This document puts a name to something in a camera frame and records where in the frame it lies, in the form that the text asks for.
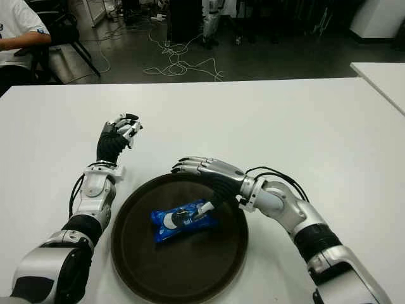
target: chair leg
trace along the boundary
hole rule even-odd
[[[32,62],[31,62],[31,82],[33,84],[38,83],[36,71],[37,71],[37,65],[38,65],[38,60],[33,56]]]
[[[39,61],[42,69],[48,73],[57,84],[63,84],[63,81],[51,70],[49,67],[49,48],[46,48],[42,52],[41,60]]]
[[[86,61],[86,63],[89,65],[89,67],[91,67],[91,69],[94,71],[94,73],[97,74],[98,77],[101,76],[100,72],[95,68],[95,66],[91,63],[91,61],[86,57],[85,54],[83,54],[83,52],[77,47],[77,45],[73,42],[70,44],[73,49],[76,50],[76,52],[83,58],[84,61]]]
[[[79,41],[76,41],[76,44],[82,49],[82,51],[87,55],[87,57],[90,58],[91,60],[91,55],[89,53],[89,51],[84,47],[83,44],[81,44]]]

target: round tray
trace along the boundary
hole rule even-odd
[[[154,242],[151,211],[208,198],[212,192],[198,176],[167,174],[126,200],[114,224],[111,251],[118,274],[135,294],[155,303],[200,303],[232,281],[244,261],[248,239],[246,218],[236,199],[215,210],[218,226]]]

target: blue snack package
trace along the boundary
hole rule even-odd
[[[154,234],[155,242],[161,243],[182,231],[197,231],[217,225],[218,221],[210,214],[205,213],[199,218],[193,217],[198,208],[205,203],[205,199],[199,199],[168,211],[152,211],[152,223],[159,226]]]

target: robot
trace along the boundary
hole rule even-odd
[[[123,177],[123,168],[116,164],[118,155],[126,146],[133,146],[141,128],[138,117],[132,114],[121,114],[105,124],[97,145],[97,162],[84,170],[73,187],[68,223],[23,259],[15,272],[11,296],[0,298],[0,304],[71,304],[83,297],[94,248],[111,216],[114,184]],[[256,177],[248,175],[259,168],[268,172]],[[213,185],[213,197],[196,217],[218,208],[227,198],[241,196],[242,209],[259,209],[278,221],[297,246],[317,285],[315,304],[391,304],[385,291],[309,203],[299,184],[287,175],[267,167],[244,173],[220,160],[201,157],[179,160],[172,173],[182,172],[200,175]],[[286,184],[264,178],[267,175],[285,180],[300,198]],[[73,213],[78,192],[80,204]]]
[[[97,145],[97,161],[84,170],[73,187],[68,222],[25,256],[14,274],[13,293],[10,298],[0,298],[0,303],[68,304],[83,298],[94,247],[111,216],[114,185],[123,178],[123,167],[116,164],[118,155],[126,146],[133,146],[134,136],[142,128],[138,119],[133,114],[121,114],[105,124]],[[72,214],[79,191],[80,204]]]
[[[256,169],[267,172],[250,177]],[[328,224],[309,203],[300,185],[289,176],[268,167],[243,173],[237,167],[214,158],[186,157],[173,167],[173,173],[189,172],[213,181],[214,195],[195,216],[214,210],[229,197],[240,195],[239,207],[275,219],[287,231],[307,263],[308,274],[317,286],[315,304],[389,304],[385,291],[356,258],[342,245]],[[296,189],[297,198],[284,183],[269,181],[274,175]]]

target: chair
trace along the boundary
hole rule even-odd
[[[31,83],[32,84],[49,84],[52,77],[57,84],[63,84],[62,80],[49,67],[49,46],[34,46],[17,51],[14,56],[25,56],[32,54],[31,63]]]
[[[48,46],[31,47],[29,52],[34,56],[34,64],[40,63],[41,67],[48,72],[57,82],[61,82],[49,68],[49,47],[70,44],[73,49],[83,58],[88,66],[100,77],[100,72],[91,62],[91,55],[79,41],[76,18],[68,12],[66,0],[26,0],[28,5],[39,15],[52,37],[52,43]]]

